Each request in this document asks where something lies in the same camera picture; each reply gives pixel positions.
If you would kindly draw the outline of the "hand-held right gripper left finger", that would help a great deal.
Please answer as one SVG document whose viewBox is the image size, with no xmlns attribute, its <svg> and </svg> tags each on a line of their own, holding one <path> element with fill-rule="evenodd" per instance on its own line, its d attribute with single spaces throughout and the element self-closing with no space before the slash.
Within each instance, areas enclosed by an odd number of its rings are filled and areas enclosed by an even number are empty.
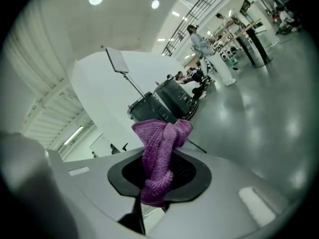
<svg viewBox="0 0 319 239">
<path fill-rule="evenodd" d="M 146 180 L 142 166 L 142 152 L 114 164 L 108 171 L 108 180 L 122 196 L 139 196 Z"/>
</svg>

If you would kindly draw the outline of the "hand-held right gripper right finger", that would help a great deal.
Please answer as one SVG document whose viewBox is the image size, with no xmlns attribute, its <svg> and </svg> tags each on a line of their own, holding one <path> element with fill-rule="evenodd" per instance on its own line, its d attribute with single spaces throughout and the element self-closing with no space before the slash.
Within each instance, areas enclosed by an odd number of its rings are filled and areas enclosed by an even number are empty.
<svg viewBox="0 0 319 239">
<path fill-rule="evenodd" d="M 212 180 L 211 171 L 205 163 L 179 150 L 172 152 L 169 169 L 173 173 L 173 181 L 171 190 L 166 193 L 167 203 L 193 201 Z"/>
</svg>

